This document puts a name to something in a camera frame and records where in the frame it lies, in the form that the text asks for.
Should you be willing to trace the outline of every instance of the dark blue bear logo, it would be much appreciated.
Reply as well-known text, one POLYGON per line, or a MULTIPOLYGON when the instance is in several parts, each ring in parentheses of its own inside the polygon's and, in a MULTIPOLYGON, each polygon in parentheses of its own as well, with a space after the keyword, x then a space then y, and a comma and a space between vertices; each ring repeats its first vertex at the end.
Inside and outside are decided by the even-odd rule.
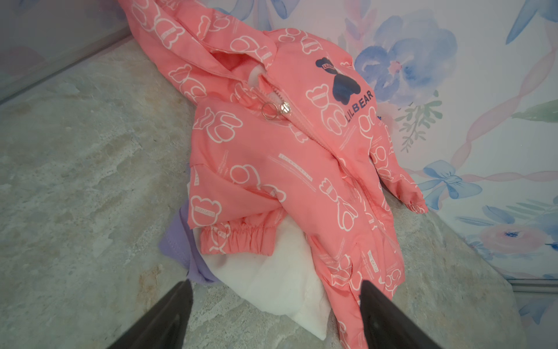
POLYGON ((326 57, 317 60, 316 66, 318 68, 323 68, 329 74, 335 75, 335 78, 333 78, 332 92, 333 98, 335 98, 336 101, 347 105, 349 104, 350 96, 352 94, 360 93, 360 85, 350 77, 339 73, 331 61, 326 57))

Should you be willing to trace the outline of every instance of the purple fabric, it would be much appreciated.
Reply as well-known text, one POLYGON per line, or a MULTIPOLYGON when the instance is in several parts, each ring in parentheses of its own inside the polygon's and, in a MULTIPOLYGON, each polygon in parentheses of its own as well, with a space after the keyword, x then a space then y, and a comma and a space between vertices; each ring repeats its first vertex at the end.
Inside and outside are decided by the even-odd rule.
POLYGON ((188 202, 178 211, 167 229, 159 249, 165 256, 171 257, 188 269, 187 279, 198 284, 220 282, 209 270, 196 247, 194 232, 188 226, 188 202))

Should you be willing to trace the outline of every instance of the gray tile surface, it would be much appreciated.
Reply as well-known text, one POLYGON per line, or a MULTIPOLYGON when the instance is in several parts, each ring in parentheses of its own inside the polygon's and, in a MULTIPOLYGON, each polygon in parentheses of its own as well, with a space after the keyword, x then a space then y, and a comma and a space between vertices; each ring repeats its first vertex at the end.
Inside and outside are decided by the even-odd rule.
MULTIPOLYGON (((186 193, 192 109, 135 41, 0 106, 0 347, 105 348, 186 272, 157 244, 186 193)), ((390 198, 395 303, 445 348, 525 348, 510 285, 437 216, 390 198)), ((339 348, 226 286, 187 348, 339 348)))

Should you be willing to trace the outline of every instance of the zipper slider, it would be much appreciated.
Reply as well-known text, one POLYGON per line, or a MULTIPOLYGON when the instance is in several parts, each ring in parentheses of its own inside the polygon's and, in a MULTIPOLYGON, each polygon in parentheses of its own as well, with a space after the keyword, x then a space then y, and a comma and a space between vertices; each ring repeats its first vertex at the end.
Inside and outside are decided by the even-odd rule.
POLYGON ((272 102, 266 102, 262 105, 262 115, 264 118, 268 120, 273 120, 277 118, 279 115, 284 116, 291 112, 291 105, 288 102, 282 102, 280 106, 276 106, 272 102), (269 115, 264 109, 266 105, 271 105, 275 109, 275 115, 269 115))

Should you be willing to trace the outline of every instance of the jacket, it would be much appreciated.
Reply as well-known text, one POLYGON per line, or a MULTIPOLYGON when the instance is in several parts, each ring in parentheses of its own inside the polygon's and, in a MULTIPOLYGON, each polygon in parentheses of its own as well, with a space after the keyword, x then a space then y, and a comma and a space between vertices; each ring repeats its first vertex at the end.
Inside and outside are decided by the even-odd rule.
POLYGON ((413 212, 427 208, 351 56, 197 1, 120 3, 145 53, 197 105, 188 224, 203 227, 202 253, 270 255, 288 213, 306 233, 342 344, 366 348, 362 280, 392 298, 405 279, 380 180, 413 212))

